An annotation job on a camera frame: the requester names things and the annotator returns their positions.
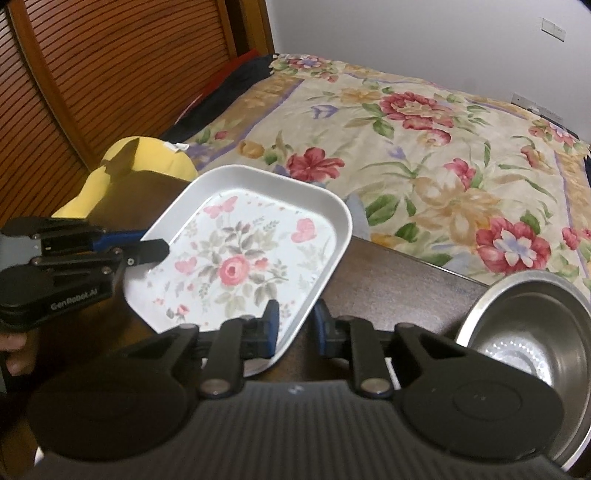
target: floral bedspread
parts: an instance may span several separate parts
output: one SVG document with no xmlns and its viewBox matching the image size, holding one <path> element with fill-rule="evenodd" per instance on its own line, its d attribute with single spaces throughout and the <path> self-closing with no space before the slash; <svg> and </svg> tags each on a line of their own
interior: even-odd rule
<svg viewBox="0 0 591 480">
<path fill-rule="evenodd" d="M 198 170 L 247 164 L 365 207 L 371 240 L 484 283 L 530 268 L 589 296 L 589 146 L 505 102 L 281 55 L 197 135 Z"/>
</svg>

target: louvered door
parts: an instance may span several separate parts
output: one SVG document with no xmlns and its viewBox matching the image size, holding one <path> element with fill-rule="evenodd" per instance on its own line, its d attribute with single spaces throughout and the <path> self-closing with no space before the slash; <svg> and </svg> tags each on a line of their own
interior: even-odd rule
<svg viewBox="0 0 591 480">
<path fill-rule="evenodd" d="M 50 215 L 82 187 L 87 169 L 55 124 L 0 10 L 0 226 Z"/>
<path fill-rule="evenodd" d="M 35 36 L 99 158 L 157 137 L 229 60 L 215 0 L 26 0 Z"/>
</svg>

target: electrical outlet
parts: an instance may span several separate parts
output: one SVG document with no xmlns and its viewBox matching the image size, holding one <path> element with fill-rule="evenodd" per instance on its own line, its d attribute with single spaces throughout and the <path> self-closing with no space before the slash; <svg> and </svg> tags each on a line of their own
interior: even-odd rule
<svg viewBox="0 0 591 480">
<path fill-rule="evenodd" d="M 524 96 L 521 96 L 517 93 L 513 94 L 513 98 L 511 99 L 511 103 L 513 103 L 513 105 L 520 106 L 521 108 L 523 108 L 525 110 L 536 106 L 535 102 L 532 102 L 531 100 L 528 100 Z"/>
<path fill-rule="evenodd" d="M 546 117 L 547 119 L 549 119 L 552 123 L 556 124 L 556 125 L 563 125 L 564 124 L 564 119 L 554 113 L 552 110 L 548 110 L 547 108 L 544 108 L 543 106 L 539 107 L 540 109 L 540 115 L 544 115 L 544 117 Z"/>
<path fill-rule="evenodd" d="M 564 28 L 560 28 L 558 25 L 555 25 L 554 26 L 554 36 L 561 41 L 565 41 L 566 30 Z"/>
<path fill-rule="evenodd" d="M 550 35 L 554 35 L 554 25 L 550 20 L 546 20 L 545 18 L 542 19 L 542 32 L 549 33 Z"/>
</svg>

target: ribbed black surface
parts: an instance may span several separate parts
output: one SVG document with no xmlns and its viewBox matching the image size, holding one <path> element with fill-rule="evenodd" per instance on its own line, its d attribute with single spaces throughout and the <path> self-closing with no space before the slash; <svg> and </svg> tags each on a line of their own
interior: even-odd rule
<svg viewBox="0 0 591 480">
<path fill-rule="evenodd" d="M 186 428 L 137 458 L 83 463 L 46 458 L 27 480 L 561 480 L 537 457 L 481 465 L 413 435 L 391 403 L 360 398 L 343 381 L 248 382 L 236 397 L 200 405 Z"/>
</svg>

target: floral plate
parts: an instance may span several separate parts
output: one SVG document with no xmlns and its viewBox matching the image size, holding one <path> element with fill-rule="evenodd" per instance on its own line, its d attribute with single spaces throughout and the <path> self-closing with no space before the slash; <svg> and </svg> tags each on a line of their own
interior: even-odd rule
<svg viewBox="0 0 591 480">
<path fill-rule="evenodd" d="M 193 182 L 148 231 L 164 238 L 160 264 L 129 269 L 125 297 L 157 332 L 180 323 L 217 330 L 280 304 L 277 354 L 249 361 L 248 375 L 287 349 L 351 237 L 349 211 L 333 193 L 245 166 Z"/>
</svg>

